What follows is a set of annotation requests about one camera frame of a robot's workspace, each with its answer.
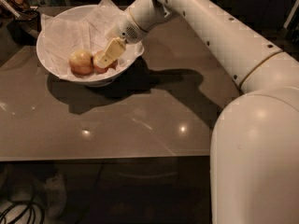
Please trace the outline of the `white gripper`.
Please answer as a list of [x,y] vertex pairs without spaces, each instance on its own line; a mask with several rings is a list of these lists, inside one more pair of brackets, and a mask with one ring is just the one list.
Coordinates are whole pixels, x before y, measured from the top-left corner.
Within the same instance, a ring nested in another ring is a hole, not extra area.
[[148,16],[135,11],[134,8],[125,9],[107,33],[112,38],[103,52],[112,61],[116,61],[126,51],[126,44],[135,44],[145,38],[149,32],[150,19]]

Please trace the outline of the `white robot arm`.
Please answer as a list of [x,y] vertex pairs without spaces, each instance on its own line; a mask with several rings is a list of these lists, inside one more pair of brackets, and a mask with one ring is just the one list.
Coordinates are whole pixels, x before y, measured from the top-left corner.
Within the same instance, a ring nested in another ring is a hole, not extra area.
[[209,0],[135,0],[114,35],[134,44],[175,15],[243,93],[211,138],[212,224],[299,224],[299,62]]

